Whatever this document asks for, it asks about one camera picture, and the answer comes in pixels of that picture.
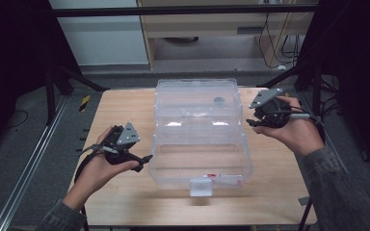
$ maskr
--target sleeve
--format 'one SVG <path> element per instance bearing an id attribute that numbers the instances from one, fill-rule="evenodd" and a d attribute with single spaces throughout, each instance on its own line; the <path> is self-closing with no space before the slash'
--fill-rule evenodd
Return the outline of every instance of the sleeve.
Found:
<path id="1" fill-rule="evenodd" d="M 86 219 L 86 216 L 68 208 L 61 200 L 58 200 L 44 216 L 36 230 L 80 230 Z"/>
<path id="2" fill-rule="evenodd" d="M 321 230 L 370 230 L 370 196 L 328 147 L 303 159 Z"/>

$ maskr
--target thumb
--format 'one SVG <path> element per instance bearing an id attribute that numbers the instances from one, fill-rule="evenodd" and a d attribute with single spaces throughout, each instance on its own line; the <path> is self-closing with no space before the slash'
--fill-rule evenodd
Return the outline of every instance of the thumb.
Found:
<path id="1" fill-rule="evenodd" d="M 120 173 L 125 172 L 129 169 L 137 167 L 139 164 L 140 163 L 138 163 L 136 161 L 128 161 L 128 162 L 124 162 L 124 163 L 115 165 L 115 166 L 113 166 L 114 173 L 115 173 L 115 175 L 120 174 Z"/>
<path id="2" fill-rule="evenodd" d="M 267 130 L 269 130 L 268 127 L 264 127 L 264 126 L 252 127 L 251 129 L 253 130 L 253 132 L 257 134 L 263 134 L 263 135 L 266 135 L 268 132 Z"/>

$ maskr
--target clear plastic box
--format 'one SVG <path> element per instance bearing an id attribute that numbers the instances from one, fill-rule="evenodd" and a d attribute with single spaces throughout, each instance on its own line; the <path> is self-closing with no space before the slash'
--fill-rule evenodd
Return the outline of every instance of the clear plastic box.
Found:
<path id="1" fill-rule="evenodd" d="M 160 80 L 148 172 L 161 189 L 209 196 L 251 177 L 235 79 Z"/>

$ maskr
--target human hand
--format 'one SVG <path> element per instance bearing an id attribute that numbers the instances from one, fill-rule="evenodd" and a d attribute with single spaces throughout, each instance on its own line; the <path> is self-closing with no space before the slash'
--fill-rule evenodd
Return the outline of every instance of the human hand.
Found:
<path id="1" fill-rule="evenodd" d="M 110 133 L 112 127 L 106 129 L 97 139 L 101 143 Z M 138 166 L 138 162 L 129 161 L 119 165 L 110 165 L 104 154 L 94 156 L 84 167 L 79 178 L 67 193 L 63 202 L 67 207 L 75 211 L 80 211 L 87 199 L 101 189 L 116 175 Z"/>
<path id="2" fill-rule="evenodd" d="M 277 98 L 287 102 L 293 111 L 299 111 L 300 103 L 297 98 L 278 96 Z M 309 118 L 290 118 L 282 128 L 269 128 L 264 126 L 252 127 L 253 131 L 272 137 L 284 143 L 296 154 L 306 156 L 325 145 Z"/>

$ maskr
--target wooden tabletop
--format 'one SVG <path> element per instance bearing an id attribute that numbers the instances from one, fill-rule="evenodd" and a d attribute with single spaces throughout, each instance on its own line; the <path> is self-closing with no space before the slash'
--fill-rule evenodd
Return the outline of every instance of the wooden tabletop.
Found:
<path id="1" fill-rule="evenodd" d="M 240 88 L 243 117 L 251 118 L 249 104 L 260 89 Z M 103 93 L 85 147 L 110 125 L 130 121 L 141 141 L 130 152 L 150 154 L 154 133 L 155 89 L 107 90 Z M 298 199 L 308 196 L 294 154 L 282 143 L 257 135 L 248 123 L 253 175 L 242 188 L 214 190 L 211 197 L 190 197 L 187 190 L 159 190 L 148 175 L 127 171 L 112 179 L 86 203 L 89 225 L 249 225 L 298 224 L 304 213 Z M 316 217 L 310 212 L 307 223 Z"/>

